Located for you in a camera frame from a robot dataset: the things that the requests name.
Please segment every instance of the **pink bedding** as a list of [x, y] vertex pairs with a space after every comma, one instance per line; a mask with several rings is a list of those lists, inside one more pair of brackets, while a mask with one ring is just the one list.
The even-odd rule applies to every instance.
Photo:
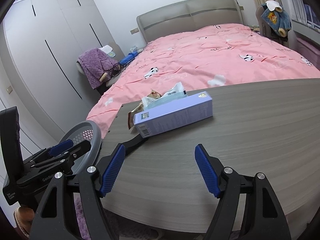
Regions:
[[159, 38], [122, 73], [87, 119], [108, 132], [124, 103], [141, 100], [151, 89], [165, 93], [177, 82], [186, 91], [297, 78], [319, 78], [320, 71], [297, 52], [240, 24], [209, 26]]

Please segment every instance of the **white towel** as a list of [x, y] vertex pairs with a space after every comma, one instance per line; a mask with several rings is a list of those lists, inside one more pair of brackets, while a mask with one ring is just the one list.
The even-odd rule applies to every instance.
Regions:
[[282, 12], [282, 7], [276, 1], [273, 1], [273, 0], [267, 1], [267, 7], [271, 12], [274, 10], [276, 10], [277, 12]]
[[102, 47], [100, 50], [102, 50], [105, 54], [108, 54], [108, 53], [110, 53], [113, 49], [112, 49], [109, 45], [106, 45], [106, 46]]

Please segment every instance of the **purple box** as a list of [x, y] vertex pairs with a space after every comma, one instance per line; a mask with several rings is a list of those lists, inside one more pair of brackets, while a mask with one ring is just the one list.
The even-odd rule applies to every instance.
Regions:
[[146, 138], [212, 115], [212, 98], [205, 91], [137, 113], [133, 122], [141, 136]]

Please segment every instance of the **panda print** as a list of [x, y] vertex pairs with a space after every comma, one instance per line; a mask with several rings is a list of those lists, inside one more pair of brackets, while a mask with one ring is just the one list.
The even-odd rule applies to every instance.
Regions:
[[301, 57], [301, 59], [302, 59], [302, 61], [303, 61], [304, 63], [306, 63], [307, 65], [312, 66], [312, 63], [311, 63], [309, 60], [307, 60], [306, 58]]
[[253, 57], [250, 56], [250, 55], [247, 55], [247, 56], [242, 56], [242, 55], [239, 55], [241, 58], [243, 58], [245, 61], [253, 61]]
[[159, 70], [157, 67], [153, 67], [153, 68], [151, 68], [151, 70], [147, 74], [144, 75], [144, 78], [147, 79], [147, 78], [151, 77], [152, 75], [156, 74], [158, 71]]

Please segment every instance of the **blue case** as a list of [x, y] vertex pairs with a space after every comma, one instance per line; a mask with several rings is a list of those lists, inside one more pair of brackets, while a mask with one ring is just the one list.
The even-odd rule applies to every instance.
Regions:
[[124, 59], [122, 59], [119, 64], [120, 65], [125, 65], [129, 63], [130, 61], [134, 60], [135, 57], [137, 57], [138, 52], [134, 51], [133, 53], [129, 53], [128, 56], [126, 56]]

